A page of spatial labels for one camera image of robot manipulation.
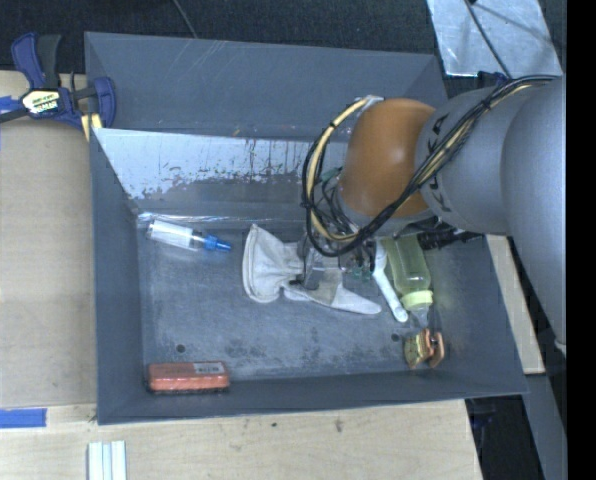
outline wire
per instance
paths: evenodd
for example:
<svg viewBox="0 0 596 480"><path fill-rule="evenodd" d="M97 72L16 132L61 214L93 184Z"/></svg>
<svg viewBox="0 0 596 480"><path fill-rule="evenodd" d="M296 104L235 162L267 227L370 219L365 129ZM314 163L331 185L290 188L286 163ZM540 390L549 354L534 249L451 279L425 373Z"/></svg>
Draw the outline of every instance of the wire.
<svg viewBox="0 0 596 480"><path fill-rule="evenodd" d="M554 78L554 76L549 75L523 77L516 80L510 80L501 87L494 89L486 98L463 115L451 130L445 134L430 156L427 157L418 169L416 169L416 172L400 197L390 205L386 206L371 222L369 222L369 224L351 233L345 233L344 229L341 229L340 226L336 226L335 222L332 222L333 219L327 219L324 212L317 208L317 205L314 203L314 188L318 183L322 182L320 179L319 168L322 168L323 158L321 155L325 150L327 141L331 137L333 131L347 117L349 117L349 115L366 104L367 99L362 99L347 107L347 109L331 122L321 136L313 142L307 152L305 163L303 164L302 205L307 210L307 235L315 249L323 256L337 257L361 246L365 240L373 236L376 231L378 231L378 229L380 229L380 227L387 222L387 220L389 220L403 204L405 204L409 197L416 193L426 182L438 174L438 172L449 163L454 155L462 148L476 125L476 122L482 115L492 110L496 105L509 96L528 87L543 85L552 81ZM331 205L330 211L332 215L336 212ZM331 230L332 227L337 228L337 232L333 232ZM317 231L319 235L324 238L324 245L319 243L314 231Z"/></svg>
<svg viewBox="0 0 596 480"><path fill-rule="evenodd" d="M476 17L476 13L471 8L471 4L469 3L469 0L463 0L463 1L465 2L465 5L467 6L467 10L469 11L469 14L471 14L471 18L474 20L474 23L476 24L476 27L478 27L478 30L480 31L480 35L485 40L485 43L487 43L487 46L489 47L489 50L491 51L492 55L495 57L496 62L498 62L498 64L500 65L501 69L505 73L505 76L507 78L513 78L511 76L511 73L509 72L509 69L507 69L507 66L502 61L502 59L500 58L500 55L498 55L498 52L496 52L496 49L494 48L494 45L491 44L491 41L489 40L489 37L487 37L487 34L483 30L482 25L480 24L480 21Z"/></svg>
<svg viewBox="0 0 596 480"><path fill-rule="evenodd" d="M185 12L185 10L182 8L182 5L180 5L180 2L178 0L171 0L171 1L176 6L176 9L178 9L180 16L182 16L182 19L185 21L185 24L187 25L189 32L191 32L191 37L193 37L194 39L198 39L198 34L196 34L196 29L191 24L191 21L189 20L189 17L187 16L187 13Z"/></svg>

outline black carpet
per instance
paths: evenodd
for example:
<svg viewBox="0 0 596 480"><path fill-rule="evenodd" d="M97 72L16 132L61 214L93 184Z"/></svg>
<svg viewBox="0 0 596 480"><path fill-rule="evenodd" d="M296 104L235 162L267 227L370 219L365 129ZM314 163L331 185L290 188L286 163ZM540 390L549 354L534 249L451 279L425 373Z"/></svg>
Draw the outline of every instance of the black carpet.
<svg viewBox="0 0 596 480"><path fill-rule="evenodd" d="M438 55L425 0L179 0L199 37ZM539 0L566 71L567 0ZM171 0L0 0L0 69L11 69L11 42L25 32L62 34L57 68L84 72L84 31L188 36ZM475 80L447 80L450 96ZM487 400L479 416L486 479L539 479L520 397ZM481 442L485 428L487 439Z"/></svg>

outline white glove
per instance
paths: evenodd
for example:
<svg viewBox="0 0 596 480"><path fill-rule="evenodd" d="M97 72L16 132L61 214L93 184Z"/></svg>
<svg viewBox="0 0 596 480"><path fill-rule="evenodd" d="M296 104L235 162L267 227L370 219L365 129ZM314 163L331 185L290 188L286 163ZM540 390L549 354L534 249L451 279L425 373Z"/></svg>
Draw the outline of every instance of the white glove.
<svg viewBox="0 0 596 480"><path fill-rule="evenodd" d="M290 300L311 300L323 306L375 315L379 304L347 290L342 283L342 272L336 258L323 258L325 272L316 290L306 290L290 282L303 273L303 262L298 257L297 244L284 244L271 233L251 226L242 262L243 284L247 295L258 302L272 302L284 288Z"/></svg>

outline black cable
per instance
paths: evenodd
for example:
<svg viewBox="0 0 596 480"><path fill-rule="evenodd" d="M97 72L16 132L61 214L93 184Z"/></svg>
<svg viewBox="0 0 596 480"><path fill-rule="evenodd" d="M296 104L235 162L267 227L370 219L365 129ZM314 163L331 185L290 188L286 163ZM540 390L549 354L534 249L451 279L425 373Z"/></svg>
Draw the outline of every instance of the black cable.
<svg viewBox="0 0 596 480"><path fill-rule="evenodd" d="M489 37L487 37L487 34L485 34L485 31L483 30L482 25L480 24L480 21L476 17L476 13L471 8L471 4L469 3L469 0L463 0L463 1L465 2L465 6L467 7L467 10L469 11L469 14L471 14L471 18L474 20L474 23L476 24L476 27L478 27L478 30L480 31L480 35L485 40L485 43L487 43L487 46L489 47L489 50L491 51L492 55L495 57L496 62L498 62L498 64L502 68L503 72L505 73L505 76L507 78L512 78L511 73L507 69L507 66L502 61L502 59L500 58L500 56L498 55L498 52L494 48L494 45L491 44L491 41L489 40Z"/></svg>
<svg viewBox="0 0 596 480"><path fill-rule="evenodd" d="M322 247L317 243L316 237L313 234L311 223L311 211L313 210L318 216L322 215L317 211L314 205L313 188L310 194L307 194L306 180L307 180L307 165L313 156L316 145L319 140L312 143L309 148L302 170L302 184L303 184L303 207L306 211L306 227L307 235L314 245L315 249L326 257L337 257L348 252L353 251L363 244L365 240L373 236L380 227L391 218L391 216L400 208L400 206L409 199L416 191L418 191L427 181L435 176L440 169L442 169L453 156L460 150L464 142L469 137L471 130L476 125L478 118L488 112L495 104L506 98L513 92L524 87L532 85L542 85L552 81L554 76L550 75L536 75L510 80L506 84L494 89L486 98L479 104L464 114L458 122L449 130L443 139L440 141L434 153L431 154L423 163L416 169L413 177L403 190L402 194L396 201L385 207L376 217L373 218L369 224L360 228L353 239L343 246L334 248L329 240L326 240L328 249Z"/></svg>
<svg viewBox="0 0 596 480"><path fill-rule="evenodd" d="M194 26L191 24L191 21L189 20L189 17L187 16L187 13L185 12L185 10L180 5L180 2L178 0L171 0L171 1L176 6L176 9L178 9L178 12L182 16L182 19L185 21L185 24L187 25L189 32L191 32L191 37L193 37L194 39L198 39L198 34L196 34L196 29L194 29Z"/></svg>

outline red eraser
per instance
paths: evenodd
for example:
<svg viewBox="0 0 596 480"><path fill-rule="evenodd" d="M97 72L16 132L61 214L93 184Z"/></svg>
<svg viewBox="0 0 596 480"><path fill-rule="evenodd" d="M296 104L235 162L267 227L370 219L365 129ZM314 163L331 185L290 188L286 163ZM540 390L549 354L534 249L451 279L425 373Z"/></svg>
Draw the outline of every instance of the red eraser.
<svg viewBox="0 0 596 480"><path fill-rule="evenodd" d="M153 363L147 368L147 384L156 393L195 393L229 387L229 372L222 361Z"/></svg>

